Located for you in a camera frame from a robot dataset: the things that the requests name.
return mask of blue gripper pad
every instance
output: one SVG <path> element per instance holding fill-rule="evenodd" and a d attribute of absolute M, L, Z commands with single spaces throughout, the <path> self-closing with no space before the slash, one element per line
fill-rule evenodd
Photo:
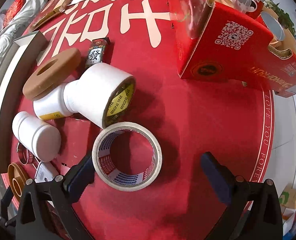
<path fill-rule="evenodd" d="M 231 203 L 233 174 L 215 159 L 211 152 L 206 152 L 200 158 L 201 168 L 216 192 L 219 201 L 225 205 Z"/>

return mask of red cardboard box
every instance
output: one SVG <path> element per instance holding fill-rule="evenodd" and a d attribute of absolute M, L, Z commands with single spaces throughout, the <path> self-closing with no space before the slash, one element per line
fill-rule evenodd
<path fill-rule="evenodd" d="M 283 97 L 296 94 L 296 54 L 269 45 L 273 34 L 259 19 L 213 0 L 168 3 L 181 78 L 234 79 Z"/>

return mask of red table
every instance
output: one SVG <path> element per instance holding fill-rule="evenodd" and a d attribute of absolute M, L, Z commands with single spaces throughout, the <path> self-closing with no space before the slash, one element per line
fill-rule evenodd
<path fill-rule="evenodd" d="M 92 39 L 108 36 L 114 45 L 111 65 L 137 80 L 123 120 L 143 125 L 161 145 L 162 169 L 150 186 L 121 192 L 96 175 L 73 204 L 96 240 L 203 239 L 225 206 L 200 168 L 200 155 L 211 151 L 234 175 L 251 181 L 262 181 L 267 167 L 274 126 L 272 93 L 237 81 L 181 80 L 168 10 L 166 0 L 89 0 L 41 28 L 51 41 L 41 53 L 44 60 L 70 46 L 85 58 Z M 19 98 L 19 111 L 34 114 L 32 102 Z M 62 134 L 60 155 L 53 161 L 58 170 L 61 163 L 78 163 L 100 131 L 88 120 L 71 117 L 50 123 Z M 19 161 L 16 145 L 13 137 L 12 162 Z M 33 178 L 33 166 L 24 168 Z M 7 175 L 3 178 L 8 186 Z"/>

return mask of brown donut-shaped object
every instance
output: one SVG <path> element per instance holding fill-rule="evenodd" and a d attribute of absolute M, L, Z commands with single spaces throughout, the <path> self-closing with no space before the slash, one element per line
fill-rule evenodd
<path fill-rule="evenodd" d="M 29 100 L 38 100 L 59 86 L 80 64 L 80 51 L 70 48 L 40 65 L 28 78 L 23 94 Z"/>

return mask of ring hole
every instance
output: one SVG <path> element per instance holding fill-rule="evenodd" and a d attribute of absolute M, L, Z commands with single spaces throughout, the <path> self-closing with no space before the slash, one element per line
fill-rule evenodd
<path fill-rule="evenodd" d="M 21 187 L 20 187 L 18 181 L 15 178 L 13 179 L 13 186 L 14 186 L 14 189 L 15 189 L 16 194 L 19 197 L 21 197 Z"/>
<path fill-rule="evenodd" d="M 38 71 L 37 76 L 41 75 L 42 73 L 44 73 L 46 70 L 48 70 L 49 68 L 51 68 L 56 62 L 57 62 L 57 58 L 48 62 L 45 66 L 43 66 L 41 68 L 41 70 Z"/>
<path fill-rule="evenodd" d="M 114 166 L 128 175 L 144 172 L 151 165 L 153 148 L 142 134 L 125 130 L 118 135 L 110 147 L 110 158 Z"/>

